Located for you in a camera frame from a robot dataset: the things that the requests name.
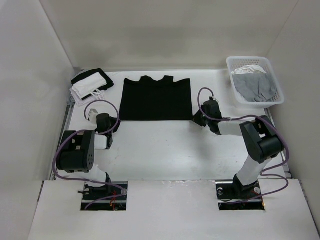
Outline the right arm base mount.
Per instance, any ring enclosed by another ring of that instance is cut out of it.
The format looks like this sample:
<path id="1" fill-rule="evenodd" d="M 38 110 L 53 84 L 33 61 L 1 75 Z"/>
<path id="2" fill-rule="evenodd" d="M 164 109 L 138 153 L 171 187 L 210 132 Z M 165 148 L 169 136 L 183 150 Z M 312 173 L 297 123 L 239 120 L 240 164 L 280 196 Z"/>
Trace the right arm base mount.
<path id="1" fill-rule="evenodd" d="M 220 211 L 265 210 L 261 196 L 252 199 L 262 193 L 258 181 L 243 190 L 236 189 L 232 181 L 217 181 L 215 186 Z"/>

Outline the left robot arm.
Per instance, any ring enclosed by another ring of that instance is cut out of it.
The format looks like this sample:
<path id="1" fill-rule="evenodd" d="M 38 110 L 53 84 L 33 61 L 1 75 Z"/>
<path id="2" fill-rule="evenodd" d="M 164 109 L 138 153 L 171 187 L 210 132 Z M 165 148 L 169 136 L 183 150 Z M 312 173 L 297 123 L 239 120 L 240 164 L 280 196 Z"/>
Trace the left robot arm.
<path id="1" fill-rule="evenodd" d="M 121 121 L 95 109 L 90 110 L 88 120 L 96 125 L 96 129 L 74 135 L 58 154 L 55 164 L 59 171 L 67 173 L 68 178 L 89 180 L 86 187 L 105 200 L 112 195 L 112 186 L 108 184 L 111 178 L 95 164 L 95 151 L 111 148 L 113 133 L 117 132 Z"/>

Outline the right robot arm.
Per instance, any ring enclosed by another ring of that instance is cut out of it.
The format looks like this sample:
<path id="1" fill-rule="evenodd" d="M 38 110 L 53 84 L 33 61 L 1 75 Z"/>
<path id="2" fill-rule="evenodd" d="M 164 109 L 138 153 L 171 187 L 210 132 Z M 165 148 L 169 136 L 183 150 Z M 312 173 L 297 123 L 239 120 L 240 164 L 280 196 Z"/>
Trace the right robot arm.
<path id="1" fill-rule="evenodd" d="M 266 165 L 285 149 L 267 116 L 255 117 L 252 121 L 223 119 L 219 104 L 212 97 L 200 106 L 192 121 L 209 127 L 216 135 L 243 138 L 248 157 L 228 190 L 238 199 L 254 189 Z"/>

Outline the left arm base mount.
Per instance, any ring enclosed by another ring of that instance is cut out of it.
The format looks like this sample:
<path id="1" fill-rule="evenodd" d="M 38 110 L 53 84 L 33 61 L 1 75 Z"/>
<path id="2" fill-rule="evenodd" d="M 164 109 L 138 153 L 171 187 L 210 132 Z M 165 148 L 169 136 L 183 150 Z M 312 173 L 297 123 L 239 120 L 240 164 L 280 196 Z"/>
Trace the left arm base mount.
<path id="1" fill-rule="evenodd" d="M 127 210 L 127 195 L 124 192 L 128 190 L 128 182 L 120 182 L 118 187 L 90 186 L 84 185 L 83 190 L 77 193 L 81 195 L 81 211 L 126 211 Z"/>

